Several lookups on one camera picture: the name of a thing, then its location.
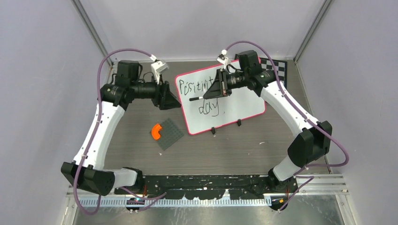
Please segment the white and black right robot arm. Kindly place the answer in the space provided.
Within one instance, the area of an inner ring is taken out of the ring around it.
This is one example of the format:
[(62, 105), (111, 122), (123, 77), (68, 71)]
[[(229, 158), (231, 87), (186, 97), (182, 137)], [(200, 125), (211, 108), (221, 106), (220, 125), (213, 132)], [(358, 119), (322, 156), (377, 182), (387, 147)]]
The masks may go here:
[(227, 50), (222, 50), (217, 57), (223, 68), (216, 70), (214, 81), (202, 99), (227, 97), (233, 89), (247, 87), (275, 109), (294, 136), (287, 156), (269, 170), (266, 178), (270, 190), (281, 192), (300, 169), (328, 153), (332, 126), (304, 110), (283, 86), (277, 69), (264, 69), (254, 50), (237, 55), (240, 68), (233, 73), (229, 71), (232, 65), (226, 54)]

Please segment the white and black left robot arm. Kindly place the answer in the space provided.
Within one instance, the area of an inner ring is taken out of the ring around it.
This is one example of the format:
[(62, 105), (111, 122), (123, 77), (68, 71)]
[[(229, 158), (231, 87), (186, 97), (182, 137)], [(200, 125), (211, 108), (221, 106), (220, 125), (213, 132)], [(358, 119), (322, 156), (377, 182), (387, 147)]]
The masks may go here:
[(61, 166), (61, 173), (74, 190), (100, 196), (120, 187), (133, 194), (143, 190), (145, 182), (141, 170), (131, 167), (104, 169), (114, 131), (133, 100), (149, 99), (160, 110), (181, 107), (170, 91), (169, 82), (162, 79), (162, 72), (168, 69), (164, 60), (155, 60), (151, 64), (153, 75), (149, 82), (141, 79), (142, 69), (137, 61), (121, 60), (117, 62), (112, 82), (100, 88), (96, 113), (83, 145), (72, 162), (64, 162)]

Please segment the white board with pink frame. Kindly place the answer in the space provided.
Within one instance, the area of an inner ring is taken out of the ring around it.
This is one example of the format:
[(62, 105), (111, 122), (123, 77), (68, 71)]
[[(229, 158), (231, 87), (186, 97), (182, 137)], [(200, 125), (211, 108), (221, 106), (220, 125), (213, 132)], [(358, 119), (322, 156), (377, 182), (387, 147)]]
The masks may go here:
[(246, 87), (234, 89), (228, 97), (189, 101), (201, 97), (213, 83), (222, 64), (177, 75), (175, 84), (190, 135), (246, 120), (266, 112), (266, 103)]

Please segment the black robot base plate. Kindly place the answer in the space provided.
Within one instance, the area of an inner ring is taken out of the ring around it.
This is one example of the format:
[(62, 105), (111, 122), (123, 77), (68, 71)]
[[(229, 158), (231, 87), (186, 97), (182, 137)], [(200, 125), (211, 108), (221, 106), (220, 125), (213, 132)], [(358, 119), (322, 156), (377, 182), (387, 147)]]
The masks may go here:
[(146, 175), (140, 176), (134, 186), (116, 188), (116, 195), (130, 192), (146, 197), (164, 195), (164, 199), (231, 200), (260, 199), (264, 194), (292, 194), (297, 190), (296, 180), (290, 178), (280, 183), (267, 175)]

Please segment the white marker pen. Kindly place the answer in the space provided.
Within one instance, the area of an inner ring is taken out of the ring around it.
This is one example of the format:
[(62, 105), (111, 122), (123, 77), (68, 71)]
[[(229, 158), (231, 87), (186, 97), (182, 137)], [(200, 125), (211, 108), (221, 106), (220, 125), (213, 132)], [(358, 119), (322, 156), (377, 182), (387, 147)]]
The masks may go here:
[(197, 100), (201, 100), (201, 99), (204, 99), (204, 98), (203, 97), (193, 97), (193, 98), (190, 98), (189, 101), (197, 101)]

